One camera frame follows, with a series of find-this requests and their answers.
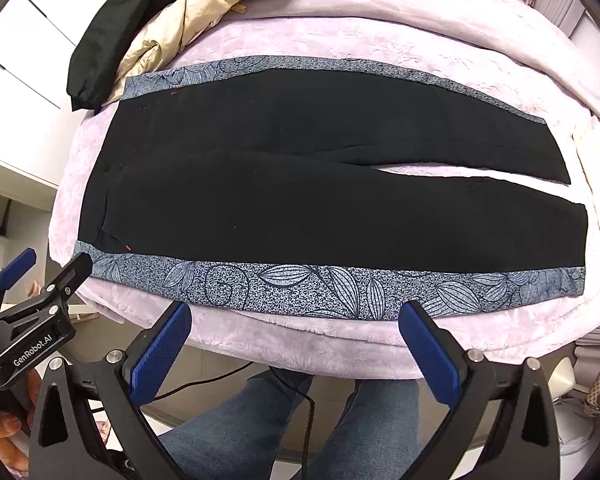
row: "floral patterned fabric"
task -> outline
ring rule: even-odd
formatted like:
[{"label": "floral patterned fabric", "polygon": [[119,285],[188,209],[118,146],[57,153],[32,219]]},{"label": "floral patterned fabric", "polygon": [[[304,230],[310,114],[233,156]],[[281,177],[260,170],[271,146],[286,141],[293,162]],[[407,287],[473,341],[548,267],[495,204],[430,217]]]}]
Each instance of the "floral patterned fabric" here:
[{"label": "floral patterned fabric", "polygon": [[584,267],[452,274],[355,267],[186,262],[109,254],[78,240],[93,275],[189,303],[287,316],[393,320],[419,300],[432,317],[494,312],[584,291]]},{"label": "floral patterned fabric", "polygon": [[495,99],[484,92],[474,90],[451,79],[439,77],[434,74],[404,68],[389,63],[382,63],[371,59],[328,59],[323,57],[309,56],[245,56],[231,59],[219,59],[208,63],[192,64],[160,70],[160,72],[148,72],[145,74],[129,77],[126,80],[125,91],[120,98],[132,99],[151,92],[183,88],[190,85],[199,85],[211,81],[222,81],[265,70],[276,68],[292,70],[335,70],[340,72],[362,72],[365,74],[381,75],[396,79],[416,81],[427,85],[439,86],[468,95],[493,106],[497,106],[507,112],[515,114],[528,121],[546,124],[543,118],[518,110],[499,99]]}]

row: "bed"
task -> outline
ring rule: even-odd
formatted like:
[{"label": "bed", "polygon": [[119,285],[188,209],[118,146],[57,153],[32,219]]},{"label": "bed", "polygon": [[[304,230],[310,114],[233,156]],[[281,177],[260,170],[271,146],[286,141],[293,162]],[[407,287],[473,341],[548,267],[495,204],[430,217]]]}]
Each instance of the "bed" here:
[{"label": "bed", "polygon": [[[440,317],[465,348],[492,360],[543,355],[600,325],[600,229],[592,187],[573,133],[600,134],[600,85],[573,44],[518,0],[248,0],[179,54],[169,69],[249,56],[357,58],[420,70],[483,92],[546,121],[571,183],[502,171],[400,164],[406,175],[487,176],[558,196],[586,208],[586,281],[577,297],[499,312]],[[89,114],[78,128],[54,205],[50,255],[74,253],[82,199],[119,103]],[[491,276],[491,285],[506,277]],[[89,278],[78,294],[105,316],[151,325],[169,298]],[[323,319],[192,304],[188,343],[245,360],[344,378],[420,377],[395,321]]]}]

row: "person's leg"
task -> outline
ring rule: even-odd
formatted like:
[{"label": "person's leg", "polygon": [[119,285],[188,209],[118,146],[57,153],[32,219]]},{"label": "person's leg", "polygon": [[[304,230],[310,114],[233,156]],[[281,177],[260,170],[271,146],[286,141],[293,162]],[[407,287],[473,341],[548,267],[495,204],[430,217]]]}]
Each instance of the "person's leg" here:
[{"label": "person's leg", "polygon": [[[397,480],[420,453],[416,381],[357,380],[311,480]],[[299,480],[298,472],[293,480]]]},{"label": "person's leg", "polygon": [[[312,376],[276,373],[306,392]],[[160,437],[169,454],[196,480],[268,480],[278,445],[302,397],[266,370],[220,406]]]}]

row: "black cable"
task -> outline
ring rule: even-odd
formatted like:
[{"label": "black cable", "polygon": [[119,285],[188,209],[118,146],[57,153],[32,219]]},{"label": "black cable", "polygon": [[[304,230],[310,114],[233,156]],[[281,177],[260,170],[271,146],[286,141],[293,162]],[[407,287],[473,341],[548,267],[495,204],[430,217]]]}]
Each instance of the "black cable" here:
[{"label": "black cable", "polygon": [[[240,368],[236,368],[235,370],[232,370],[231,372],[225,373],[218,377],[214,377],[213,379],[205,379],[204,381],[195,381],[192,383],[182,384],[181,386],[178,386],[177,388],[171,390],[170,392],[167,392],[165,394],[155,397],[154,400],[152,400],[152,402],[155,402],[156,400],[165,399],[169,396],[172,396],[173,394],[177,394],[178,392],[181,392],[182,390],[184,390],[185,388],[189,388],[190,386],[197,386],[198,384],[209,384],[209,383],[213,383],[215,381],[219,381],[220,379],[227,378],[229,376],[232,376],[233,374],[237,374],[238,372],[243,371],[245,368],[250,367],[252,364],[253,364],[253,361],[249,361],[247,364],[241,366]],[[95,410],[91,410],[91,413],[100,413],[103,411],[104,411],[104,407],[96,408]]]},{"label": "black cable", "polygon": [[311,428],[314,424],[314,414],[315,414],[315,401],[309,397],[306,393],[301,392],[297,388],[285,383],[282,378],[276,373],[276,371],[270,366],[269,370],[271,373],[279,380],[284,386],[303,396],[306,400],[309,401],[309,421],[306,424],[306,430],[304,430],[304,445],[302,446],[302,465],[300,469],[300,475],[302,476],[302,480],[307,480],[306,478],[306,461],[309,456],[309,440],[311,439]]}]

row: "black clamp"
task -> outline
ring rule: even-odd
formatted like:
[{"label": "black clamp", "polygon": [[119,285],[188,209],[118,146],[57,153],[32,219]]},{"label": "black clamp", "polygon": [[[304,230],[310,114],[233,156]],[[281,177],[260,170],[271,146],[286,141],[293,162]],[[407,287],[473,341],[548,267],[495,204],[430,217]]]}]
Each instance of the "black clamp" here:
[{"label": "black clamp", "polygon": [[[29,447],[31,480],[187,480],[139,411],[154,400],[191,329],[191,310],[174,301],[125,351],[96,363],[49,363]],[[100,400],[123,452],[107,450],[89,400]]]},{"label": "black clamp", "polygon": [[554,407],[540,362],[490,362],[438,328],[417,301],[405,303],[398,326],[427,384],[449,413],[404,480],[448,480],[474,437],[490,400],[500,410],[475,468],[464,480],[558,480]]},{"label": "black clamp", "polygon": [[35,263],[35,251],[27,249],[0,270],[0,409],[16,415],[25,433],[31,401],[22,379],[74,336],[66,300],[91,273],[91,258],[81,253],[40,295],[1,311],[5,292]]}]

